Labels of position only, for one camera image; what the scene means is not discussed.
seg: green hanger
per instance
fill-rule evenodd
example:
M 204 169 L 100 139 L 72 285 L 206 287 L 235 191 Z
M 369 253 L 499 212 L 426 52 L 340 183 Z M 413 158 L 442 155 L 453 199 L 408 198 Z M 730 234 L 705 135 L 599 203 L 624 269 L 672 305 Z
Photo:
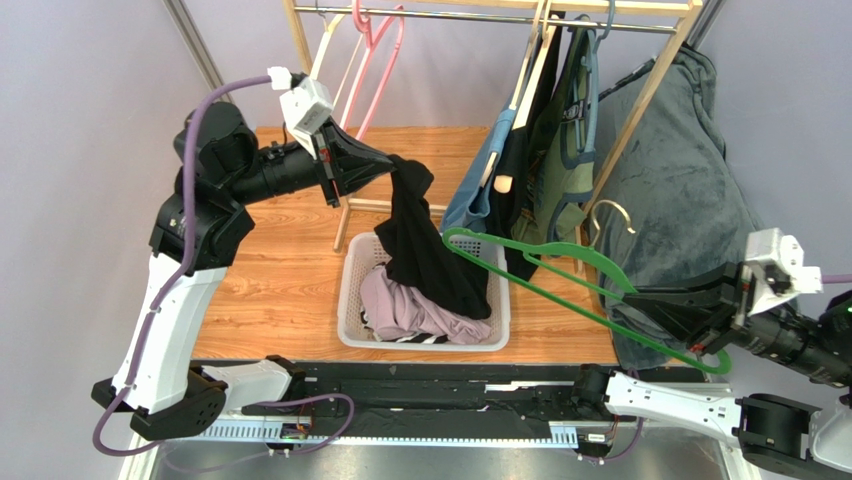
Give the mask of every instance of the green hanger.
M 593 218 L 593 220 L 594 220 L 595 225 L 598 226 L 597 225 L 597 219 Z M 598 253 L 598 251 L 595 250 L 591 246 L 584 247 L 582 245 L 577 245 L 576 243 L 568 243 L 568 242 L 553 242 L 553 243 L 546 243 L 544 245 L 528 245 L 526 243 L 521 243 L 521 242 L 518 242 L 518 241 L 515 241 L 515 240 L 509 240 L 508 238 L 495 237 L 494 235 L 488 235 L 486 233 L 476 233 L 476 232 L 473 232 L 473 231 L 471 231 L 467 228 L 461 228 L 461 227 L 449 228 L 444 232 L 444 235 L 443 235 L 444 245 L 447 248 L 449 248 L 453 253 L 460 255 L 463 258 L 467 259 L 468 261 L 473 262 L 476 265 L 479 265 L 480 267 L 482 267 L 482 268 L 484 268 L 488 271 L 494 272 L 497 275 L 500 275 L 501 277 L 506 278 L 513 283 L 517 283 L 518 285 L 526 288 L 527 290 L 530 290 L 530 291 L 532 291 L 532 292 L 534 292 L 534 293 L 536 293 L 536 294 L 538 294 L 538 295 L 540 295 L 540 296 L 542 296 L 542 297 L 544 297 L 544 298 L 546 298 L 546 299 L 548 299 L 552 302 L 555 302 L 559 305 L 562 305 L 563 307 L 565 307 L 565 308 L 567 308 L 567 309 L 569 309 L 573 312 L 579 313 L 580 315 L 583 315 L 584 317 L 589 318 L 589 319 L 609 328 L 610 330 L 614 331 L 615 333 L 618 333 L 620 335 L 624 335 L 625 337 L 627 337 L 631 340 L 635 340 L 636 342 L 639 342 L 642 345 L 645 345 L 646 347 L 652 348 L 652 349 L 654 349 L 654 350 L 656 350 L 660 353 L 663 353 L 665 355 L 668 355 L 672 358 L 676 358 L 676 359 L 682 361 L 683 363 L 690 365 L 692 367 L 695 367 L 695 368 L 697 368 L 697 369 L 699 369 L 699 370 L 701 370 L 702 372 L 705 372 L 705 373 L 709 373 L 709 374 L 713 374 L 713 375 L 724 375 L 724 374 L 731 371 L 731 358 L 728 356 L 728 354 L 724 350 L 720 350 L 719 353 L 717 354 L 717 358 L 719 359 L 719 366 L 712 367 L 710 365 L 706 365 L 706 364 L 704 364 L 704 363 L 702 363 L 698 360 L 695 360 L 693 358 L 688 357 L 687 355 L 684 355 L 681 352 L 678 352 L 677 350 L 673 350 L 673 349 L 671 349 L 671 348 L 669 348 L 665 345 L 662 345 L 662 344 L 660 344 L 660 343 L 658 343 L 654 340 L 651 340 L 650 338 L 648 338 L 648 337 L 646 337 L 642 334 L 636 333 L 633 330 L 622 327 L 621 325 L 618 325 L 617 323 L 613 323 L 613 322 L 609 321 L 608 319 L 603 318 L 603 317 L 595 314 L 594 312 L 590 312 L 590 311 L 584 309 L 583 307 L 580 307 L 579 305 L 575 305 L 575 304 L 573 304 L 573 303 L 571 303 L 571 302 L 569 302 L 569 301 L 567 301 L 563 298 L 557 297 L 556 295 L 548 292 L 547 290 L 542 289 L 541 287 L 533 285 L 533 284 L 527 282 L 526 280 L 523 280 L 519 277 L 516 277 L 515 275 L 512 275 L 509 272 L 501 270 L 496 265 L 492 265 L 491 263 L 480 260 L 478 257 L 476 257 L 476 256 L 462 250 L 461 248 L 455 246 L 450 241 L 452 239 L 452 237 L 455 236 L 455 235 L 464 235 L 466 237 L 475 238 L 477 240 L 482 240 L 484 242 L 496 243 L 497 245 L 502 245 L 503 247 L 506 247 L 506 248 L 512 248 L 512 249 L 515 249 L 515 250 L 520 250 L 524 254 L 524 259 L 526 259 L 528 262 L 534 263 L 534 264 L 536 264 L 536 265 L 538 265 L 542 268 L 545 268 L 545 269 L 547 269 L 547 270 L 549 270 L 549 271 L 551 271 L 551 272 L 553 272 L 553 273 L 555 273 L 555 274 L 557 274 L 557 275 L 559 275 L 559 276 L 561 276 L 565 279 L 568 279 L 572 282 L 575 282 L 575 283 L 583 285 L 587 288 L 590 288 L 590 289 L 592 289 L 592 290 L 594 290 L 594 291 L 596 291 L 596 292 L 598 292 L 602 295 L 606 295 L 606 296 L 613 298 L 615 300 L 621 300 L 621 298 L 622 298 L 621 295 L 619 295 L 615 292 L 611 292 L 611 291 L 609 291 L 605 288 L 601 288 L 601 287 L 599 287 L 599 286 L 597 286 L 593 283 L 587 282 L 587 281 L 585 281 L 581 278 L 578 278 L 574 275 L 571 275 L 570 273 L 564 272 L 564 271 L 562 271 L 562 270 L 560 270 L 560 269 L 558 269 L 558 268 L 556 268 L 552 265 L 549 265 L 545 262 L 542 262 L 541 260 L 533 257 L 533 255 L 565 256 L 565 257 L 576 258 L 578 260 L 581 260 L 581 261 L 587 263 L 588 265 L 595 267 L 599 272 L 602 272 L 606 276 L 610 277 L 615 282 L 615 284 L 618 285 L 618 287 L 621 290 L 623 290 L 625 293 L 635 293 L 636 289 L 633 288 L 633 285 L 630 284 L 630 280 L 627 278 L 627 275 L 625 275 L 624 271 L 621 270 L 621 268 L 618 265 L 616 265 L 615 262 L 610 260 L 608 257 Z M 595 239 L 593 240 L 593 243 L 592 243 L 593 245 L 594 245 L 595 241 L 597 241 L 597 238 L 598 238 L 598 235 L 595 236 Z

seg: clothing rack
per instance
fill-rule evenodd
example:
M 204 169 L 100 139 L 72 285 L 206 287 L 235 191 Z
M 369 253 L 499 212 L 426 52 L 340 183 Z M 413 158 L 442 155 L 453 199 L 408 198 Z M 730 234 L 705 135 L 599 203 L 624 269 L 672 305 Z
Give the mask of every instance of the clothing rack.
M 502 7 L 535 11 L 538 0 L 407 0 L 406 3 L 438 3 L 469 7 Z M 287 20 L 290 23 L 290 33 L 293 36 L 296 50 L 299 53 L 302 70 L 310 72 L 313 67 L 313 57 L 311 56 L 311 52 L 308 47 L 308 40 L 305 35 L 305 29 L 302 26 L 300 14 L 352 14 L 352 8 L 327 7 L 320 5 L 304 6 L 297 5 L 295 0 L 282 0 L 282 4 L 284 6 L 284 11 L 287 14 Z M 651 103 L 651 99 L 657 91 L 657 87 L 659 87 L 662 82 L 663 76 L 674 60 L 681 44 L 686 40 L 693 25 L 695 24 L 695 21 L 698 19 L 702 6 L 702 0 L 687 0 L 685 3 L 627 0 L 617 0 L 615 2 L 616 15 L 674 17 L 678 20 L 673 27 L 621 23 L 613 23 L 611 26 L 612 30 L 667 34 L 669 35 L 669 40 L 657 56 L 654 67 L 648 75 L 648 80 L 639 92 L 639 96 L 625 120 L 624 127 L 619 132 L 612 150 L 610 150 L 606 160 L 604 161 L 603 168 L 595 178 L 592 198 L 584 204 L 583 208 L 583 211 L 587 216 L 592 206 L 598 200 L 601 189 L 612 173 L 613 168 L 615 168 L 618 159 L 621 157 L 624 148 L 627 146 L 627 142 L 630 140 L 636 126 L 639 124 L 639 120 L 642 118 L 642 115 Z M 609 13 L 609 8 L 610 2 L 608 0 L 552 0 L 550 4 L 550 9 L 553 12 Z M 475 12 L 427 12 L 376 8 L 362 8 L 361 12 L 374 16 L 400 16 L 408 18 L 434 18 L 443 20 L 466 20 L 516 24 L 532 24 L 533 22 L 544 23 L 542 20 L 527 16 L 490 15 Z M 583 22 L 576 20 L 549 19 L 547 20 L 547 23 L 550 25 L 596 29 L 604 29 L 606 27 L 605 24 L 599 22 Z M 342 250 L 343 239 L 346 236 L 346 228 L 352 211 L 379 213 L 390 213 L 391 211 L 391 203 L 387 200 L 368 200 L 350 196 L 348 199 L 344 199 L 341 203 L 343 205 L 343 211 L 340 218 L 337 237 L 334 243 L 335 252 L 340 252 Z M 430 210 L 432 215 L 443 215 L 446 211 L 446 206 L 433 205 Z M 576 238 L 578 243 L 580 243 L 582 239 L 582 235 L 580 233 L 580 227 L 577 227 Z

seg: lavender garment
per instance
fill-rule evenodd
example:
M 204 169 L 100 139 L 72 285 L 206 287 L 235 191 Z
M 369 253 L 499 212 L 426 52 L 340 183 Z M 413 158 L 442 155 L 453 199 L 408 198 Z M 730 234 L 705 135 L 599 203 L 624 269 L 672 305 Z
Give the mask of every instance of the lavender garment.
M 369 327 L 384 340 L 415 333 L 447 335 L 453 343 L 479 343 L 491 334 L 488 324 L 445 310 L 413 287 L 388 278 L 385 267 L 374 268 L 361 283 Z

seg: wooden table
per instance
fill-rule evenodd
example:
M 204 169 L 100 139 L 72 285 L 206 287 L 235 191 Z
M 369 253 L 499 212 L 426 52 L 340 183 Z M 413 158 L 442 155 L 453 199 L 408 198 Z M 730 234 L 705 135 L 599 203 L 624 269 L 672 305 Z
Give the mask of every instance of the wooden table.
M 258 129 L 261 145 L 282 142 L 278 128 Z M 423 162 L 436 180 L 427 199 L 447 204 L 487 134 L 486 128 L 373 128 L 366 143 Z M 362 190 L 368 198 L 390 198 L 390 178 Z M 242 242 L 234 265 L 216 292 L 196 358 L 425 361 L 489 363 L 615 363 L 610 332 L 576 313 L 510 284 L 509 344 L 492 353 L 430 353 L 351 348 L 337 337 L 337 302 L 344 255 L 331 250 L 338 210 L 325 205 L 319 188 L 248 207 L 257 226 Z M 386 218 L 354 212 L 349 240 Z M 569 259 L 552 260 L 573 271 Z M 600 311 L 588 290 L 541 269 L 538 285 L 574 303 Z

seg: laundry basket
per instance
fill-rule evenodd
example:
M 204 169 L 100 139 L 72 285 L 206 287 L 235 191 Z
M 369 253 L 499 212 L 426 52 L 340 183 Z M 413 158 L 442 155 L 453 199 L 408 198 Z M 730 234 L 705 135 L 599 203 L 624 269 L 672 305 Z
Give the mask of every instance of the laundry basket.
M 453 244 L 506 269 L 503 247 L 483 243 L 470 237 L 455 236 Z M 343 264 L 343 283 L 340 286 L 340 301 L 337 305 L 337 335 L 350 347 L 383 348 L 388 350 L 417 350 L 440 352 L 494 352 L 506 346 L 509 341 L 509 281 L 488 272 L 488 291 L 486 298 L 491 306 L 491 316 L 486 322 L 491 326 L 491 335 L 476 345 L 455 343 L 420 344 L 378 342 L 373 334 L 361 323 L 361 282 L 367 273 L 377 264 L 387 262 L 390 256 L 382 248 L 379 237 L 374 233 L 356 235 L 349 244 L 349 253 Z

